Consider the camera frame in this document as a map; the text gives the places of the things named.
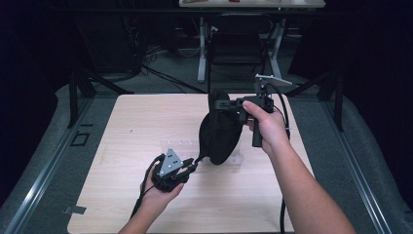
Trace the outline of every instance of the gray floor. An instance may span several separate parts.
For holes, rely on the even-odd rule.
[[[301,83],[306,80],[287,74],[297,45],[298,41],[284,40],[279,64],[284,79]],[[188,55],[188,52],[192,51],[182,51],[185,55]],[[182,54],[162,52],[158,53],[156,59],[148,65],[199,89],[206,90],[206,84],[197,82],[198,61],[197,56],[187,57]],[[250,68],[240,69],[237,71],[239,73],[236,73],[232,69],[215,69],[213,77],[221,82],[214,86],[234,87],[236,85],[234,83],[222,83],[225,81],[223,77],[231,74],[232,79],[245,80],[254,75],[250,73],[250,76],[243,78],[242,76],[248,74],[249,70]],[[142,70],[138,76],[116,84],[137,94],[194,93],[193,90],[187,88],[178,89],[171,82],[152,74],[145,74],[145,70]],[[105,77],[117,78],[113,74]],[[76,205],[89,166],[116,101],[114,92],[100,84],[94,85],[98,91],[97,96],[94,99],[80,97],[81,118],[70,131],[66,129],[69,123],[68,89],[63,87],[56,93],[59,103],[54,119],[19,184],[0,210],[1,233],[4,233],[8,227],[10,233],[15,230],[23,233],[67,232],[70,214],[65,214],[64,211],[66,207]],[[251,87],[250,82],[246,80],[237,85],[240,86],[232,92],[245,93]],[[390,233],[390,230],[393,233],[413,233],[413,215],[399,197],[380,149],[358,115],[357,109],[345,99],[343,107],[345,131],[344,133],[337,132],[331,123],[331,104],[319,102],[315,97],[317,90],[318,87],[313,87],[299,97],[290,98],[289,102],[315,176],[320,184],[343,208],[358,233]],[[77,131],[89,134],[84,146],[70,146]],[[362,171],[361,177],[352,174],[350,170],[351,165],[354,165],[350,162],[352,156],[356,158],[357,166]],[[44,193],[30,199],[30,188],[36,185],[39,181],[36,179],[43,174],[45,165],[49,163],[54,164],[55,170],[51,171],[50,180],[42,180]],[[364,179],[367,181],[367,191],[365,187],[359,187]],[[30,205],[30,209],[24,209],[27,204]],[[372,219],[374,212],[382,219],[380,217],[378,220]]]

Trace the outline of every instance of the wire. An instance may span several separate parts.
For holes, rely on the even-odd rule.
[[[158,76],[159,78],[170,81],[176,88],[178,88],[184,94],[185,94],[185,92],[178,85],[189,88],[189,89],[194,90],[194,91],[196,91],[198,93],[201,93],[201,94],[206,94],[207,93],[207,92],[205,92],[201,89],[198,89],[195,86],[189,85],[189,84],[179,80],[178,78],[175,78],[175,77],[172,77],[172,76],[167,75],[165,73],[162,73],[160,71],[157,71],[157,70],[155,70],[155,69],[153,69],[153,68],[151,68],[147,65],[142,65],[142,67],[145,68],[148,72]]]
[[[140,189],[140,194],[139,194],[139,198],[136,200],[136,203],[134,204],[133,207],[133,211],[131,212],[131,218],[134,216],[134,214],[136,214],[137,209],[139,209],[140,204],[142,203],[142,199],[143,196],[151,189],[153,188],[155,185],[153,185],[152,187],[148,188],[148,190],[145,190],[145,186],[146,186],[146,181],[148,180],[149,177],[149,173],[151,172],[152,167],[155,165],[156,162],[161,161],[163,155],[160,155],[158,157],[156,157],[154,159],[154,161],[151,163],[151,165],[149,165],[149,168],[146,170],[145,173],[145,178],[142,181],[142,187]]]
[[[286,135],[288,136],[288,140],[290,140],[288,113],[287,113],[287,110],[286,110],[285,101],[284,101],[284,99],[283,99],[283,97],[282,97],[282,93],[280,92],[280,89],[279,89],[277,86],[275,86],[275,85],[273,85],[273,84],[271,84],[271,83],[268,83],[267,85],[273,87],[273,89],[276,90],[276,93],[277,93],[277,95],[278,95],[279,98],[280,98],[280,101],[281,101],[281,103],[282,103],[283,119],[284,119],[284,123],[285,123]],[[284,199],[282,198],[282,207],[281,207],[281,210],[280,210],[280,232],[281,232],[281,234],[284,234],[284,233],[285,233],[285,229],[284,229],[284,217],[285,217],[285,201],[284,201]]]

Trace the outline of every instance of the black device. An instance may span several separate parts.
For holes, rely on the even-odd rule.
[[[198,164],[192,164],[193,158],[181,161],[172,149],[168,149],[167,155],[162,154],[159,161],[152,174],[152,182],[163,192],[171,192],[179,183],[186,183],[189,174],[198,167]]]
[[[274,101],[271,99],[271,95],[268,93],[267,85],[269,83],[265,80],[259,79],[258,82],[254,84],[256,96],[240,97],[235,100],[222,100],[218,99],[215,101],[214,108],[218,110],[234,110],[240,114],[240,123],[246,124],[248,121],[248,113],[243,108],[243,102],[249,100],[256,105],[260,106],[263,110],[268,113],[273,113],[274,111]],[[258,120],[254,118],[254,129],[252,132],[252,146],[261,147],[262,146],[262,136],[259,132]]]

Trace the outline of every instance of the hand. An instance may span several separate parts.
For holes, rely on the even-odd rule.
[[[152,182],[152,174],[155,166],[149,171],[148,179],[146,180],[146,193],[143,195],[139,209],[136,214],[128,221],[128,223],[119,231],[119,233],[146,233],[155,219],[164,211],[170,201],[172,201],[182,190],[183,183],[177,185],[170,193],[162,192],[154,186]]]
[[[287,143],[288,136],[285,132],[285,122],[282,114],[276,109],[273,113],[269,114],[258,105],[244,101],[243,107],[246,112],[252,115],[259,121],[259,132],[263,137],[262,149],[269,155],[273,155],[271,145]],[[248,120],[249,129],[253,130],[253,121]]]
[[[151,210],[151,213],[159,216],[167,207],[168,203],[179,195],[184,184],[178,184],[171,192],[162,192],[156,187],[153,187],[154,183],[152,182],[152,174],[154,172],[155,166],[156,165],[152,167],[151,171],[149,172],[148,179],[146,180],[145,189],[147,190],[147,192],[142,198],[140,208],[148,208]]]

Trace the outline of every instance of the light wooden table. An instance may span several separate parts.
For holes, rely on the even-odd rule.
[[[231,95],[231,99],[244,96]],[[281,108],[274,97],[275,105]],[[285,101],[291,143],[312,171]],[[207,113],[207,95],[120,96],[77,202],[86,211],[72,215],[68,231],[118,232],[129,220],[145,170],[163,152],[163,142],[198,142],[199,127]],[[268,156],[261,148],[252,147],[251,141],[252,132],[244,127],[236,163],[227,160],[214,166],[204,159],[149,233],[279,231],[280,188]],[[199,148],[191,149],[197,157]],[[188,151],[182,157],[179,150],[175,150],[178,156],[186,159]],[[288,215],[285,230],[292,231]]]
[[[240,2],[230,2],[229,0],[179,0],[179,7],[182,8],[245,8],[250,11],[259,12],[261,8],[274,9],[308,9],[313,10],[317,8],[323,8],[325,6],[324,0],[240,0]],[[277,63],[277,56],[280,50],[282,42],[282,34],[285,28],[285,19],[277,23],[276,31],[274,32],[275,43],[273,51],[269,53],[270,64],[275,77],[282,79],[279,64]],[[207,57],[206,57],[206,28],[204,18],[200,18],[200,64],[198,66],[198,82],[203,83],[205,81],[205,74],[207,69]]]

